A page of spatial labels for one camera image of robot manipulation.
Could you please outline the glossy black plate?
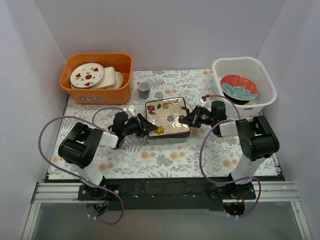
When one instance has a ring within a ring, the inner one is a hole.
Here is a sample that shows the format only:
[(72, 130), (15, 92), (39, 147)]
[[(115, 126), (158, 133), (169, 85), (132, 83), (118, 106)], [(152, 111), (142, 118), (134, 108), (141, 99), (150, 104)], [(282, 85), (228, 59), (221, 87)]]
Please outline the glossy black plate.
[(249, 100), (238, 100), (228, 95), (226, 96), (226, 98), (229, 99), (231, 102), (233, 102), (235, 105), (245, 105), (249, 102)]

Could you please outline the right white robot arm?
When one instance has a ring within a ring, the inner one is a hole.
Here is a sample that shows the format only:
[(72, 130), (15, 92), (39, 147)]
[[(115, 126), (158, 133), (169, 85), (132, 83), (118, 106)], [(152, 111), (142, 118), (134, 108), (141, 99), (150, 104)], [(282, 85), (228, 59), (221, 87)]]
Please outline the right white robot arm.
[(187, 116), (179, 119), (181, 124), (193, 128), (211, 126), (210, 134), (222, 137), (238, 137), (242, 156), (227, 181), (209, 179), (210, 193), (231, 199), (245, 197), (254, 192), (252, 180), (259, 166), (280, 149), (280, 143), (265, 116), (255, 116), (251, 120), (228, 119), (226, 105), (216, 100), (211, 108), (196, 106)]

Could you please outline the square floral plate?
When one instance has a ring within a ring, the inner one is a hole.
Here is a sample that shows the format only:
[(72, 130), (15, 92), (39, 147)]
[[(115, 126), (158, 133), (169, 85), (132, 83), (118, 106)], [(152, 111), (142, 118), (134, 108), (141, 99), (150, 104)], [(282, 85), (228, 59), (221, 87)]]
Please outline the square floral plate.
[(189, 125), (179, 123), (189, 114), (183, 97), (149, 101), (145, 104), (145, 112), (147, 120), (158, 126), (158, 131), (181, 133), (190, 130)]

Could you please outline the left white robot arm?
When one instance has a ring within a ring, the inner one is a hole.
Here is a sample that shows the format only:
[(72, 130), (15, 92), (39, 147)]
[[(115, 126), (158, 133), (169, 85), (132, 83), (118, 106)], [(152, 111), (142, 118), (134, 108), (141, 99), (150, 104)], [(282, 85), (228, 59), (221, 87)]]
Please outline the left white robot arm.
[(111, 132), (91, 128), (78, 122), (71, 129), (58, 148), (58, 155), (71, 164), (81, 179), (85, 180), (87, 191), (95, 200), (106, 196), (105, 178), (94, 164), (94, 156), (99, 147), (119, 149), (125, 137), (136, 135), (144, 137), (158, 127), (146, 120), (140, 113), (129, 117), (125, 112), (115, 114)]

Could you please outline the large red teal plate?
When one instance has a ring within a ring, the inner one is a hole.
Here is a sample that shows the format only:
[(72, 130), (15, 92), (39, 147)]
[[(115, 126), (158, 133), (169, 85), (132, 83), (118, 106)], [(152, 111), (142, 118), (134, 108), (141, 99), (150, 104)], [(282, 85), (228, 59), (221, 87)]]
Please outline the large red teal plate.
[(258, 87), (253, 81), (236, 74), (224, 76), (220, 80), (220, 87), (224, 94), (239, 101), (253, 100), (259, 94)]

